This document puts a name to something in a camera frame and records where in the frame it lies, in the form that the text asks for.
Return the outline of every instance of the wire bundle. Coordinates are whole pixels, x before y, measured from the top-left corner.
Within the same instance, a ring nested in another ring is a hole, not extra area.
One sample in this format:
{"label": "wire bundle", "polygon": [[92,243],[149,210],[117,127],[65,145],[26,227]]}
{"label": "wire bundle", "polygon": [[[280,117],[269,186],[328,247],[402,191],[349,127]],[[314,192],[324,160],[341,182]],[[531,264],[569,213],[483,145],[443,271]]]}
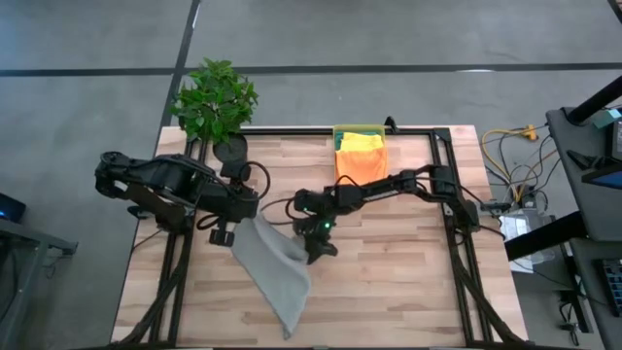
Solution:
{"label": "wire bundle", "polygon": [[[542,150],[543,147],[548,144],[550,141],[552,141],[551,136],[548,135],[546,136],[541,142],[540,145],[538,147],[538,149],[533,152],[522,164],[519,164],[517,166],[515,166],[511,171],[509,171],[508,167],[507,167],[507,163],[505,161],[505,156],[503,154],[503,149],[502,149],[502,143],[503,140],[505,138],[508,137],[514,137],[514,136],[523,136],[525,134],[525,132],[527,132],[528,130],[537,130],[543,127],[546,127],[547,125],[542,125],[536,128],[532,128],[532,129],[527,129],[527,128],[514,128],[514,129],[493,129],[493,130],[489,130],[486,133],[484,133],[484,135],[482,136],[482,140],[481,140],[481,147],[482,147],[482,151],[484,153],[484,156],[497,168],[498,171],[491,169],[489,166],[486,166],[486,169],[488,170],[488,172],[490,172],[491,174],[493,174],[495,177],[499,178],[500,180],[503,181],[503,184],[491,184],[491,186],[505,186],[507,187],[507,193],[505,198],[503,199],[503,201],[505,201],[505,199],[507,198],[507,196],[511,193],[512,195],[512,203],[517,203],[519,202],[522,198],[524,198],[526,195],[534,193],[534,194],[541,194],[544,198],[544,211],[546,211],[548,209],[548,196],[546,195],[546,193],[542,190],[549,182],[551,175],[553,174],[553,171],[555,170],[555,168],[557,167],[557,165],[560,162],[560,159],[557,160],[557,162],[555,162],[555,164],[553,165],[553,167],[551,168],[546,181],[543,185],[541,186],[537,186],[538,181],[539,181],[539,177],[542,176],[543,172],[544,172],[544,161],[553,157],[556,153],[557,150],[553,150],[551,152],[549,152],[546,155],[542,155]],[[487,140],[488,136],[490,134],[493,133],[501,133],[502,137],[497,138],[497,139],[493,139],[493,140]],[[494,160],[488,149],[486,148],[486,144],[491,143],[493,141],[499,141],[499,154],[501,157],[501,164],[499,164],[496,160]],[[536,154],[538,154],[538,161],[536,163],[534,163],[533,165],[529,165],[528,162],[529,160],[534,157]],[[516,177],[518,177],[518,175],[514,175],[514,173],[516,173],[519,169],[521,168],[527,168],[527,173],[525,175],[525,177],[522,180],[519,181],[514,181],[514,179]],[[536,182],[534,184],[529,184],[529,181],[531,180],[536,180]],[[534,187],[534,189],[532,191],[528,191],[526,190],[527,187]]]}

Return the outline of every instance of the robotic arm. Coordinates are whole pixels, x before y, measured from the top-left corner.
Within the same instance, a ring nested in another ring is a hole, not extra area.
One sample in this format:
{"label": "robotic arm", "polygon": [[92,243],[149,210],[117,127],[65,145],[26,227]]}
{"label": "robotic arm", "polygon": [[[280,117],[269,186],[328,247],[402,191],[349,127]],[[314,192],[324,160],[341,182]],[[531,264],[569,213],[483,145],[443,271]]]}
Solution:
{"label": "robotic arm", "polygon": [[[432,190],[428,192],[418,180],[431,180]],[[308,217],[294,219],[294,232],[304,238],[308,263],[313,263],[322,255],[337,255],[337,248],[328,242],[337,216],[355,212],[368,202],[403,193],[414,194],[426,202],[446,203],[456,216],[458,228],[463,231],[479,230],[477,207],[463,198],[451,168],[426,165],[415,170],[402,170],[398,175],[363,186],[335,185],[324,188],[323,192],[297,191],[294,209],[306,213]]]}
{"label": "robotic arm", "polygon": [[141,160],[107,152],[95,169],[95,188],[108,197],[134,201],[140,211],[153,213],[157,223],[172,233],[192,229],[194,209],[211,212],[219,219],[210,243],[230,247],[233,233],[225,230],[226,222],[254,218],[260,196],[244,186],[251,176],[248,163],[226,163],[221,176],[229,178],[229,183],[220,179],[214,169],[182,155]]}

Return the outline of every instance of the folded cloth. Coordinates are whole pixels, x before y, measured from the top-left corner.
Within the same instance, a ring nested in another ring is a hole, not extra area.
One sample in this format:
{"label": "folded cloth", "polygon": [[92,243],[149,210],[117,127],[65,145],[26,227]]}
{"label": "folded cloth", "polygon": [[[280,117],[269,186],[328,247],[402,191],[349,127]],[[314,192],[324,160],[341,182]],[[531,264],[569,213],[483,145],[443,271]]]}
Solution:
{"label": "folded cloth", "polygon": [[[348,175],[359,185],[387,177],[387,149],[371,151],[337,151],[335,153],[337,179]],[[343,179],[340,184],[351,183]]]}
{"label": "folded cloth", "polygon": [[344,132],[339,151],[373,151],[383,148],[382,137],[378,134],[361,135],[355,132]]}
{"label": "folded cloth", "polygon": [[233,257],[244,266],[272,307],[287,340],[294,333],[311,289],[304,242],[283,235],[262,214],[242,220],[234,233]]}

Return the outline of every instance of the desk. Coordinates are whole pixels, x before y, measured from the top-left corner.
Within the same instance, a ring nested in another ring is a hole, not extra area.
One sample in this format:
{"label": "desk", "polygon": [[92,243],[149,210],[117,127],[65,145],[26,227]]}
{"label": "desk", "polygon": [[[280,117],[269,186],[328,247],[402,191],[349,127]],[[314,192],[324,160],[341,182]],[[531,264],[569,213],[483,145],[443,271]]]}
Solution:
{"label": "desk", "polygon": [[[452,126],[451,133],[462,184],[484,200],[490,198],[475,128]],[[291,196],[301,188],[320,190],[334,182],[334,150],[329,136],[262,135],[247,139],[248,158],[264,164],[272,177],[272,188],[262,202]],[[181,153],[185,140],[178,128],[164,128],[157,153]],[[390,172],[430,163],[429,144],[421,136],[387,136]],[[215,169],[221,166],[211,147],[207,164]],[[254,171],[249,183],[260,191],[265,185],[261,172]],[[265,215],[274,221],[285,219],[282,208],[270,208]],[[279,229],[291,234],[289,227]],[[153,222],[142,222],[136,241],[154,231]],[[179,346],[464,345],[437,204],[401,195],[339,217],[331,240],[339,255],[322,257],[309,266],[310,296],[288,341],[283,340],[276,316],[244,268],[227,248],[208,244],[208,234],[207,230],[194,234]],[[473,235],[473,240],[486,296],[512,330],[527,338],[501,239],[482,230]],[[130,332],[155,297],[165,241],[165,235],[157,236],[132,255],[113,340]],[[476,327],[472,301],[469,308]],[[168,328],[166,311],[164,330]]]}
{"label": "desk", "polygon": [[[585,156],[604,156],[605,131],[591,124],[574,126],[566,120],[562,110],[549,111],[546,120],[579,210],[507,242],[508,257],[518,259],[570,241],[573,253],[570,272],[581,275],[588,296],[607,302],[603,286],[595,274],[594,260],[622,258],[622,217],[619,213],[622,191],[583,183],[581,176],[592,170],[580,170],[567,154],[568,150],[573,150]],[[572,304],[577,316],[586,319],[581,301],[575,296]],[[606,307],[597,302],[590,300],[590,305],[605,347],[614,348],[613,344],[619,344],[622,340],[622,318],[613,317]]]}

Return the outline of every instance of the green plant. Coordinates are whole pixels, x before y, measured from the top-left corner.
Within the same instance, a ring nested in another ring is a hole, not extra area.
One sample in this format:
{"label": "green plant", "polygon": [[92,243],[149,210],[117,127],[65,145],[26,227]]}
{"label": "green plant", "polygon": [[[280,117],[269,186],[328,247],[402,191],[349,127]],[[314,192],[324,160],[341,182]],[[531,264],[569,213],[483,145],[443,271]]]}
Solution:
{"label": "green plant", "polygon": [[251,121],[259,97],[253,83],[231,68],[231,62],[204,58],[206,65],[190,73],[193,86],[185,84],[173,99],[171,113],[179,118],[188,138],[214,143],[228,142],[229,133]]}

